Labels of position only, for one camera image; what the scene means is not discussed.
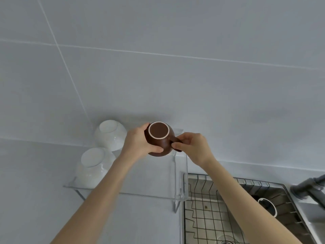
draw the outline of brown mug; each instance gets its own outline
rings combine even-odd
[[[169,154],[174,148],[172,143],[182,141],[175,137],[173,129],[164,122],[153,122],[144,131],[144,135],[149,144],[160,146],[164,149],[161,153],[150,152],[149,155],[162,157]]]

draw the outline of sink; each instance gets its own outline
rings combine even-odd
[[[270,200],[277,208],[277,219],[303,244],[316,244],[306,222],[282,184],[235,178],[250,194]],[[189,198],[183,203],[183,239],[185,244],[249,244],[241,228],[228,210],[212,179],[207,175],[189,174]],[[301,206],[308,214],[308,225],[318,235],[324,234],[325,211],[318,205]]]
[[[317,204],[297,203],[297,207],[303,213],[311,232],[314,232],[317,243],[325,243],[325,210]]]

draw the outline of finger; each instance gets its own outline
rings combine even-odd
[[[189,145],[179,143],[179,142],[174,142],[174,143],[172,143],[172,147],[177,150],[187,151],[187,148],[189,147]]]
[[[150,145],[150,152],[157,152],[157,153],[161,153],[163,152],[164,149],[160,146],[157,145]]]
[[[185,132],[185,133],[182,133],[181,135],[177,136],[177,138],[179,138],[180,140],[192,139],[194,135],[195,135],[195,133]]]
[[[149,122],[144,123],[144,124],[140,127],[140,129],[143,130],[143,131],[146,130],[147,127],[149,126],[149,124],[150,124]]]

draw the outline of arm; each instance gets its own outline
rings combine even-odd
[[[162,152],[159,146],[147,143],[144,130],[149,123],[127,133],[120,156],[106,176],[56,235],[51,244],[96,243],[112,212],[124,178],[133,164],[149,152]]]
[[[251,244],[301,244],[275,217],[258,204],[214,158],[201,134],[184,133],[173,143],[212,178],[220,195]]]

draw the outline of mug handle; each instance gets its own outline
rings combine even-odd
[[[175,136],[171,136],[169,137],[169,140],[171,141],[171,143],[174,143],[174,142],[179,142],[179,143],[183,143],[179,138],[175,137]]]

